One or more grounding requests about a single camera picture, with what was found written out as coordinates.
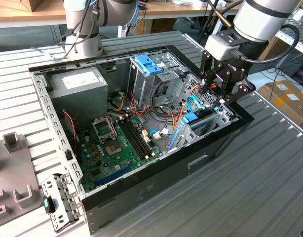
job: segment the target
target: metal workbench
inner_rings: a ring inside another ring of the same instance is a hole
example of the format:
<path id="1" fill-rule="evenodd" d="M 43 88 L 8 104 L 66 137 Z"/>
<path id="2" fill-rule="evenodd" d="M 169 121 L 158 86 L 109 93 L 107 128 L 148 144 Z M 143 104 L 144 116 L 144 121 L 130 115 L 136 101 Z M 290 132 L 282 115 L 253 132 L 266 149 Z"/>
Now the metal workbench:
<path id="1" fill-rule="evenodd" d="M 298 22 L 293 20 L 291 17 L 289 17 L 287 19 L 285 24 L 291 24 L 298 28 L 298 30 L 300 32 L 300 40 L 299 40 L 299 43 L 296 45 L 295 49 L 298 50 L 299 52 L 303 53 L 303 25 L 300 25 Z M 278 31 L 278 33 L 276 33 L 275 36 L 277 36 L 279 39 L 281 39 L 282 41 L 286 42 L 289 45 L 292 45 L 294 38 L 295 38 L 294 33 L 289 29 L 283 29 L 281 31 Z"/>
<path id="2" fill-rule="evenodd" d="M 108 53 L 169 44 L 199 65 L 200 47 L 180 32 L 103 41 Z M 42 50 L 63 55 L 56 46 Z M 0 139 L 9 131 L 26 135 L 39 183 L 63 171 L 27 72 L 47 63 L 31 49 L 0 53 Z M 255 120 L 221 157 L 97 236 L 298 236 L 303 230 L 303 132 L 258 93 L 239 104 Z M 0 236 L 41 235 L 55 235 L 43 207 L 0 227 Z M 88 236 L 88 229 L 80 219 L 58 236 Z"/>

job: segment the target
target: green circuit board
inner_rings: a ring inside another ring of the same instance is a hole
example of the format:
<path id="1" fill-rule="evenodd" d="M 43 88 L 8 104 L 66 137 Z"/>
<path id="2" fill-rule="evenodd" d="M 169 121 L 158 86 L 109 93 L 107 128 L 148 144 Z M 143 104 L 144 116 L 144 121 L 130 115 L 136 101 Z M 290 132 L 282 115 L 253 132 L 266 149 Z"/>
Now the green circuit board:
<path id="1" fill-rule="evenodd" d="M 136 116 L 132 116 L 129 121 L 133 126 L 136 126 L 137 133 L 143 138 L 141 133 L 144 128 L 139 119 Z M 117 136 L 114 140 L 107 139 L 104 143 L 99 142 L 99 138 L 92 126 L 77 133 L 80 138 L 78 143 L 78 148 L 80 149 L 78 163 L 83 172 L 81 183 L 86 192 L 162 156 L 162 151 L 157 145 L 152 144 L 153 142 L 147 143 L 144 141 L 152 155 L 148 158 L 140 157 L 131 144 L 132 138 L 126 137 L 126 132 L 122 130 L 118 123 L 120 122 L 113 121 Z M 100 135 L 109 132 L 106 124 L 103 124 L 101 128 L 96 125 L 96 129 Z M 89 137 L 88 142 L 86 142 L 85 136 Z"/>

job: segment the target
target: robotic arm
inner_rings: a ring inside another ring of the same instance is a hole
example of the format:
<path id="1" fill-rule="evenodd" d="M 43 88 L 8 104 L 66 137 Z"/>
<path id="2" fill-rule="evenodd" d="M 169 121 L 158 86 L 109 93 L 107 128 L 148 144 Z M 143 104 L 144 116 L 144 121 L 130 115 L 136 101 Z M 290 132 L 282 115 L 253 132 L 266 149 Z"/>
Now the robotic arm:
<path id="1" fill-rule="evenodd" d="M 138 0 L 64 0 L 67 20 L 66 57 L 91 58 L 103 53 L 100 26 L 128 25 L 139 14 Z"/>
<path id="2" fill-rule="evenodd" d="M 221 102 L 231 103 L 255 90 L 247 80 L 253 64 L 273 62 L 290 53 L 299 41 L 299 31 L 295 26 L 284 25 L 300 0 L 245 0 L 232 26 L 226 19 L 221 20 L 229 29 L 211 35 L 205 45 L 201 62 L 203 86 L 201 93 L 217 79 L 216 93 Z M 268 60 L 258 60 L 268 45 L 268 40 L 283 28 L 295 32 L 295 41 L 283 54 Z"/>
<path id="3" fill-rule="evenodd" d="M 231 103 L 255 90 L 255 86 L 247 80 L 252 65 L 280 59 L 298 43 L 298 29 L 282 25 L 299 1 L 244 0 L 232 25 L 208 0 L 229 29 L 211 35 L 207 40 L 200 67 L 203 82 L 200 93 L 206 93 L 216 79 L 220 83 L 215 92 L 221 102 Z M 133 24 L 139 14 L 138 0 L 64 0 L 64 8 L 69 30 L 63 58 L 69 57 L 70 60 L 102 55 L 99 27 Z M 282 28 L 295 32 L 295 42 L 281 55 L 258 60 L 268 40 Z"/>

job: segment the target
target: blue drive bay latch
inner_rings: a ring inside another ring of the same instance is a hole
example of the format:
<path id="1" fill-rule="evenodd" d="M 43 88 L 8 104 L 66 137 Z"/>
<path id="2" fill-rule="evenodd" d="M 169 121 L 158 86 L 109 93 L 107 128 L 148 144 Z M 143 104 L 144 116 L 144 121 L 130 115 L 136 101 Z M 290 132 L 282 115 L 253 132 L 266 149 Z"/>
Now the blue drive bay latch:
<path id="1" fill-rule="evenodd" d="M 148 57 L 148 55 L 135 56 L 135 59 L 140 67 L 147 73 L 153 75 L 163 72 L 163 69 L 158 67 L 156 63 Z"/>

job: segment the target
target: red cable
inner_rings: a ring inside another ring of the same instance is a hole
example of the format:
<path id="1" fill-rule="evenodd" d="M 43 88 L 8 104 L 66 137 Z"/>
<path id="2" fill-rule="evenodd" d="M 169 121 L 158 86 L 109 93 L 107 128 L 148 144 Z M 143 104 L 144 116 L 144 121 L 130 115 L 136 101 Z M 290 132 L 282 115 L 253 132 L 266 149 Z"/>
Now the red cable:
<path id="1" fill-rule="evenodd" d="M 74 121 L 73 121 L 72 117 L 66 111 L 63 111 L 63 113 L 67 115 L 67 117 L 69 118 L 69 120 L 71 121 L 72 126 L 73 126 L 74 140 L 75 140 L 75 156 L 76 156 L 77 155 L 77 138 L 76 138 L 76 130 L 75 130 Z"/>

